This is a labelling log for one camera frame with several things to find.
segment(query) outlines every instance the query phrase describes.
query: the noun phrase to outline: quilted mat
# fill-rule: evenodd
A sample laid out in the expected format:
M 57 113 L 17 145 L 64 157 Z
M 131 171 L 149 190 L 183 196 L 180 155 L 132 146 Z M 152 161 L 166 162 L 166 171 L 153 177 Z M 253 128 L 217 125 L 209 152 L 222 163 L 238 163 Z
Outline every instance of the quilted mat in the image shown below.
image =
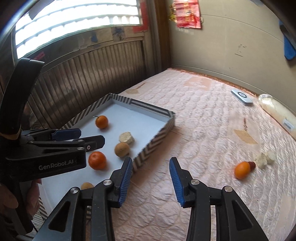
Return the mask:
M 231 89 L 208 77 L 168 69 L 121 93 L 172 110 L 176 120 L 133 175 L 126 202 L 112 211 L 116 241 L 186 240 L 190 208 L 181 208 L 176 200 L 168 167 L 172 156 L 207 186 L 232 186 L 270 241 L 287 237 L 296 222 L 296 143 L 255 96 L 249 93 L 254 105 L 246 107 Z M 235 179 L 238 163 L 268 150 L 276 153 L 276 163 L 256 168 L 243 181 Z M 216 240 L 214 207 L 211 215 L 211 240 Z

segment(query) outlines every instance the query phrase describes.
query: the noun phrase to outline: brown round fruit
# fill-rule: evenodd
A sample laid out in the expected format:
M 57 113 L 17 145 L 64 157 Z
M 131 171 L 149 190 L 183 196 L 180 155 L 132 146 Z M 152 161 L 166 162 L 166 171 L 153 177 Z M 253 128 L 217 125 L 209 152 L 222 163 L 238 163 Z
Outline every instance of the brown round fruit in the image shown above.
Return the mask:
M 250 164 L 246 161 L 243 161 L 235 167 L 234 175 L 237 179 L 242 180 L 249 175 L 250 171 Z
M 89 155 L 89 166 L 94 170 L 102 170 L 106 167 L 107 160 L 100 151 L 95 151 Z
M 126 156 L 129 153 L 129 151 L 130 151 L 129 145 L 125 142 L 118 143 L 114 148 L 114 152 L 118 157 Z
M 81 190 L 88 189 L 88 188 L 93 188 L 93 187 L 94 187 L 94 185 L 92 185 L 91 183 L 86 182 L 86 183 L 83 183 L 81 185 Z
M 100 115 L 96 118 L 96 126 L 100 129 L 104 129 L 108 126 L 108 119 L 104 115 Z

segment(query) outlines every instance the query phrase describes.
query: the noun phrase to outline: metal pivot bolt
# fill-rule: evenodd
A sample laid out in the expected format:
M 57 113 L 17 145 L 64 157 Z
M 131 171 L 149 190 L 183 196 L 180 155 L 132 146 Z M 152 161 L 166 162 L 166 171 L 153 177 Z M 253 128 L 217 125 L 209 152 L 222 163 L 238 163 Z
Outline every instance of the metal pivot bolt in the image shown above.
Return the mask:
M 103 181 L 103 184 L 105 186 L 109 186 L 109 185 L 111 185 L 111 183 L 112 183 L 112 181 L 110 179 L 106 179 L 105 181 Z
M 198 185 L 200 183 L 197 179 L 192 179 L 190 182 L 192 185 Z
M 79 191 L 79 188 L 78 187 L 74 187 L 74 188 L 71 188 L 70 189 L 70 193 L 77 193 Z
M 230 187 L 230 186 L 226 186 L 226 187 L 224 187 L 224 189 L 225 189 L 225 191 L 226 192 L 232 192 L 232 187 Z

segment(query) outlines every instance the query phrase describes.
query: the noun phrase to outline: red packaging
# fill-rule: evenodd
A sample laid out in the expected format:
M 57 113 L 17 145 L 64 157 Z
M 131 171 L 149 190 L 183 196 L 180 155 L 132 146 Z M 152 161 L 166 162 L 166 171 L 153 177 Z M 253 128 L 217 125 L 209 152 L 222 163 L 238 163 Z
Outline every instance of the red packaging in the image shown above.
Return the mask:
M 201 28 L 198 0 L 175 0 L 178 28 Z

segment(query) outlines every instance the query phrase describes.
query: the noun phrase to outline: window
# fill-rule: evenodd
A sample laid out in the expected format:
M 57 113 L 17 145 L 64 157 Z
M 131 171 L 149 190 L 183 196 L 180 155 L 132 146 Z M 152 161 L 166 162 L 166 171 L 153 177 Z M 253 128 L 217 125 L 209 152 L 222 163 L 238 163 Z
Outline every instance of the window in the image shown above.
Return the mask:
M 17 57 L 77 31 L 110 25 L 140 25 L 137 0 L 55 0 L 15 26 Z

